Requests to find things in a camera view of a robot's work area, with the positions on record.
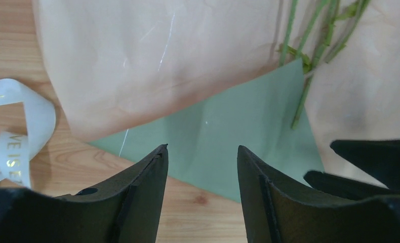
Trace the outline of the pink wrapping paper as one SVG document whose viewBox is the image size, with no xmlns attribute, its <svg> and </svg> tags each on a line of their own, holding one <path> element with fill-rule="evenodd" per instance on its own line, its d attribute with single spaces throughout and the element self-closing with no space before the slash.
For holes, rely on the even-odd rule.
<svg viewBox="0 0 400 243">
<path fill-rule="evenodd" d="M 93 141 L 278 67 L 290 1 L 33 1 L 71 133 Z M 400 138 L 400 1 L 337 21 L 306 101 L 326 170 L 373 181 L 332 139 Z"/>
</svg>

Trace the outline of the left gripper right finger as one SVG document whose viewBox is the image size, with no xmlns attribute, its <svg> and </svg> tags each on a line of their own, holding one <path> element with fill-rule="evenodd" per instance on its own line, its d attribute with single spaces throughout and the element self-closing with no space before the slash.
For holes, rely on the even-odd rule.
<svg viewBox="0 0 400 243">
<path fill-rule="evenodd" d="M 237 173 L 248 242 L 400 242 L 400 194 L 361 200 L 306 186 L 245 146 Z"/>
</svg>

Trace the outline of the green wrapping paper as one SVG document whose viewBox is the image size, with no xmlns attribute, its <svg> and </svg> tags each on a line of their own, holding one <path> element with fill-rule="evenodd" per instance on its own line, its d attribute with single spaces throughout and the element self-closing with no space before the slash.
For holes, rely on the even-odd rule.
<svg viewBox="0 0 400 243">
<path fill-rule="evenodd" d="M 238 202 L 236 158 L 241 145 L 299 182 L 307 171 L 323 170 L 306 113 L 291 129 L 303 81 L 302 62 L 292 61 L 92 145 L 137 162 L 158 145 L 167 144 L 170 177 Z"/>
</svg>

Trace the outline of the cream printed ribbon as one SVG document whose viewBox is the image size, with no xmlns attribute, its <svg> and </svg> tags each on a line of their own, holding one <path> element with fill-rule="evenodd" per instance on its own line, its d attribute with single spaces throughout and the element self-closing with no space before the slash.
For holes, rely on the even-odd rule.
<svg viewBox="0 0 400 243">
<path fill-rule="evenodd" d="M 53 103 L 15 79 L 0 79 L 0 106 L 22 103 L 27 134 L 0 133 L 0 182 L 30 188 L 30 161 L 51 138 L 56 125 Z"/>
</svg>

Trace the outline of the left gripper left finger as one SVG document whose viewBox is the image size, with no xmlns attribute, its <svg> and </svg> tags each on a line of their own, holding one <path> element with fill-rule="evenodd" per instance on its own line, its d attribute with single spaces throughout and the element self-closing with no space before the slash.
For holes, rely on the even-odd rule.
<svg viewBox="0 0 400 243">
<path fill-rule="evenodd" d="M 0 242 L 155 242 L 168 165 L 162 144 L 75 195 L 0 188 Z"/>
</svg>

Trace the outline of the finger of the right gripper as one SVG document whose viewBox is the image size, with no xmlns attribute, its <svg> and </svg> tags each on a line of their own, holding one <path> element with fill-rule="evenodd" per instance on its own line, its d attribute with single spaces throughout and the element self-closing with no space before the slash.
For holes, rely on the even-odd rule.
<svg viewBox="0 0 400 243">
<path fill-rule="evenodd" d="M 400 191 L 400 139 L 335 140 L 330 148 L 389 189 Z"/>
<path fill-rule="evenodd" d="M 316 190 L 350 200 L 361 200 L 376 195 L 400 194 L 398 191 L 320 171 L 308 171 L 303 179 Z"/>
</svg>

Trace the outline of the pink and white flower bunch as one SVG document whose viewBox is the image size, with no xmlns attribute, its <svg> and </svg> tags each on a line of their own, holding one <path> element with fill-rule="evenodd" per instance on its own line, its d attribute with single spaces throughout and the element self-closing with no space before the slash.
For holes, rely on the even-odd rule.
<svg viewBox="0 0 400 243">
<path fill-rule="evenodd" d="M 277 52 L 280 67 L 285 64 L 287 55 L 302 61 L 304 87 L 291 123 L 292 130 L 297 129 L 299 124 L 315 71 L 321 64 L 330 63 L 346 47 L 369 3 L 370 1 L 354 1 L 344 8 L 341 8 L 340 1 L 313 3 L 314 11 L 301 35 L 298 47 L 294 48 L 290 46 L 290 36 L 296 19 L 298 1 L 291 1 L 284 41 L 279 45 Z M 303 48 L 325 7 L 327 10 L 320 24 L 321 32 L 314 45 L 313 54 L 308 56 L 303 53 Z"/>
</svg>

